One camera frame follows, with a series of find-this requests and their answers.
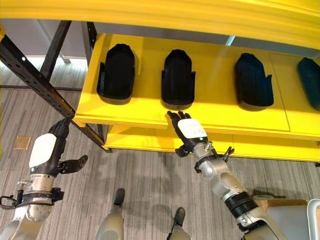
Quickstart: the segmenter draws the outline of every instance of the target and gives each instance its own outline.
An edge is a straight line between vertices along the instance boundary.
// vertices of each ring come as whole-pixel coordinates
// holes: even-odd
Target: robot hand
[[[171,118],[176,134],[183,142],[183,145],[176,149],[175,152],[181,158],[187,156],[190,152],[194,153],[199,160],[194,167],[197,173],[201,173],[199,166],[202,163],[201,159],[203,157],[213,155],[215,159],[222,158],[227,162],[228,157],[235,151],[230,146],[225,154],[218,154],[212,146],[212,142],[208,141],[208,136],[204,128],[196,119],[191,118],[188,113],[179,111],[177,114],[168,111],[167,114]]]
[[[167,114],[171,118],[172,125],[178,137],[182,140],[183,145],[175,150],[179,157],[183,158],[190,152],[193,153],[194,147],[199,143],[206,144],[208,136],[200,123],[190,117],[188,113],[182,111],[168,111]]]
[[[54,179],[59,173],[74,173],[85,166],[87,155],[77,160],[60,161],[69,134],[69,124],[70,119],[65,118],[35,140],[29,161],[30,179],[18,182],[16,199],[13,195],[0,197],[2,209],[15,209],[13,220],[0,235],[0,240],[36,239],[52,206],[64,197],[60,188],[53,187]]]

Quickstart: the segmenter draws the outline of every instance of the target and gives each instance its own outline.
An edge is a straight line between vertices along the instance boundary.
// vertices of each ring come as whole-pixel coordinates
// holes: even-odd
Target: yellow shelf
[[[219,153],[225,153],[233,145],[232,135],[209,133],[208,137],[214,141],[214,146]],[[120,148],[149,150],[159,152],[174,152],[182,145],[174,129],[154,129],[143,127],[109,126],[104,148]]]
[[[186,30],[320,49],[319,0],[1,0],[0,18]]]
[[[100,62],[105,61],[108,50],[117,43],[130,45],[136,58],[132,98],[125,105],[108,104],[96,91]],[[92,123],[167,128],[167,109],[160,101],[161,70],[166,56],[177,48],[187,52],[192,59],[192,70],[196,71],[195,101],[186,111],[198,119],[207,132],[320,140],[320,132],[312,131],[315,126],[308,126],[307,131],[303,131],[303,127],[301,131],[290,131],[295,119],[288,123],[277,81],[279,73],[275,72],[268,51],[115,34],[97,36],[73,120],[80,127]],[[234,65],[244,52],[256,55],[263,62],[265,72],[272,74],[274,105],[263,111],[246,111],[237,104]],[[317,122],[320,113],[313,114],[310,119]]]
[[[308,102],[298,74],[298,63],[302,57],[286,54],[270,54],[279,83],[290,131],[320,135],[320,111]]]
[[[214,133],[209,133],[208,138],[220,154],[225,153],[229,146],[234,147],[234,157],[320,161],[320,147],[315,141]],[[174,152],[181,145],[182,141],[171,127],[153,129],[113,125],[109,127],[103,147]]]

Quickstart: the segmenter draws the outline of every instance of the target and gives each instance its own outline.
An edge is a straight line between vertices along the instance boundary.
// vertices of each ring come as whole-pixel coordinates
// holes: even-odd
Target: striped carpet floor
[[[61,92],[74,107],[78,92]],[[36,137],[62,119],[30,89],[1,90],[0,194],[16,192],[18,179],[29,175],[29,157]],[[32,136],[28,150],[13,149],[17,136]],[[59,175],[55,187],[64,199],[54,206],[38,240],[95,239],[99,224],[112,206],[117,188],[126,190],[123,204],[127,240],[166,239],[175,211],[186,209],[184,229],[194,240],[240,239],[227,207],[194,171],[192,155],[114,149],[105,153],[74,126],[70,127],[62,160],[88,154],[80,172]],[[314,163],[233,157],[229,167],[250,193],[266,192],[292,199],[320,198],[320,168]],[[0,209],[0,232],[14,211]]]

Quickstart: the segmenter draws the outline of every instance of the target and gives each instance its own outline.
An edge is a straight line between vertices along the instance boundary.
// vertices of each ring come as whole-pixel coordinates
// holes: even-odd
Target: white panel
[[[52,133],[46,133],[39,136],[34,141],[29,161],[30,168],[43,164],[50,159],[56,140],[57,137],[55,135]]]
[[[50,42],[35,19],[1,19],[6,35],[24,55],[46,55]]]

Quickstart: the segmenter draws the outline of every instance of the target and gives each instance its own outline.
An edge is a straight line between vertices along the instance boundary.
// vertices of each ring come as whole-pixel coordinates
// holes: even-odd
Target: black metal frame
[[[66,100],[58,93],[50,83],[50,78],[55,67],[59,52],[64,43],[71,21],[61,21],[56,33],[52,39],[48,52],[45,56],[41,70],[38,71],[26,58],[26,56],[17,48],[17,46],[9,39],[7,35],[0,42],[0,60],[6,65],[15,75],[17,75],[29,88],[34,90],[41,98],[56,109],[64,117],[75,116],[76,111],[66,102]],[[92,39],[91,47],[93,48],[96,42],[97,32],[93,22],[88,22],[88,32]],[[105,150],[102,145],[105,144],[103,136],[99,136],[88,124],[85,127],[76,126],[89,139],[96,143],[100,148]],[[98,127],[99,134],[103,135],[101,127]]]

